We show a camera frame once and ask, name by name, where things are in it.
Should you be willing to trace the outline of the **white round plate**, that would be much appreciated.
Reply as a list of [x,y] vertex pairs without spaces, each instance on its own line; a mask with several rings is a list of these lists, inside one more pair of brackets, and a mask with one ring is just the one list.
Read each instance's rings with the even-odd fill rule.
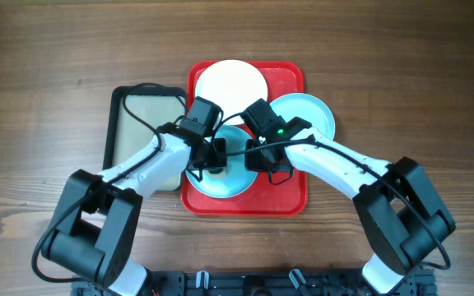
[[195,95],[217,104],[224,118],[244,111],[258,99],[268,97],[267,82],[253,65],[223,60],[209,66],[197,79]]

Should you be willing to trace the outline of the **green and yellow sponge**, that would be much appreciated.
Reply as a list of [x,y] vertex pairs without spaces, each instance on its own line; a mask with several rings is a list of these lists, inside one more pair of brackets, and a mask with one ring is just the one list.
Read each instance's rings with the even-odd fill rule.
[[213,175],[225,174],[225,167],[209,168],[209,170],[207,170],[207,172],[209,174],[213,174]]

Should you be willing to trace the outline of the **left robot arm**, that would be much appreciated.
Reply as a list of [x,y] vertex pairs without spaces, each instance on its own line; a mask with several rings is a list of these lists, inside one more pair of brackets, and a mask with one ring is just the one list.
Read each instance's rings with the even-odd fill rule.
[[55,281],[40,271],[43,257],[75,273],[75,282],[114,295],[142,295],[150,272],[130,257],[142,203],[169,178],[204,166],[206,139],[222,117],[218,105],[197,97],[179,123],[155,129],[151,142],[121,164],[98,174],[73,173],[33,251],[33,272]]

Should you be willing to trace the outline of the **light blue plate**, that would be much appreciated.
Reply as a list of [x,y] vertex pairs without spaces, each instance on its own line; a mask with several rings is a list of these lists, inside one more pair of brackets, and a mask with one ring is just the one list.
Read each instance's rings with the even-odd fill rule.
[[[224,125],[216,134],[216,139],[225,140],[225,150],[236,152],[244,150],[251,136],[244,130]],[[227,165],[220,173],[202,172],[202,181],[197,181],[190,172],[185,175],[188,181],[202,194],[214,198],[230,198],[245,192],[255,181],[258,173],[247,170],[244,155],[229,156]]]
[[282,95],[270,103],[277,115],[286,122],[294,117],[310,122],[324,136],[333,140],[336,133],[336,122],[331,109],[319,98],[305,93]]

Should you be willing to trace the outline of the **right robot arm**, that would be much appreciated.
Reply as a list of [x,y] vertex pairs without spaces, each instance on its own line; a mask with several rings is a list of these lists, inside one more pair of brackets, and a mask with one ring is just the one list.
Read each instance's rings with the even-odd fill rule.
[[303,118],[286,121],[260,99],[242,112],[253,133],[244,151],[248,170],[310,173],[352,200],[373,255],[361,275],[378,294],[389,294],[438,250],[456,229],[425,170],[407,157],[395,163],[362,155],[324,136]]

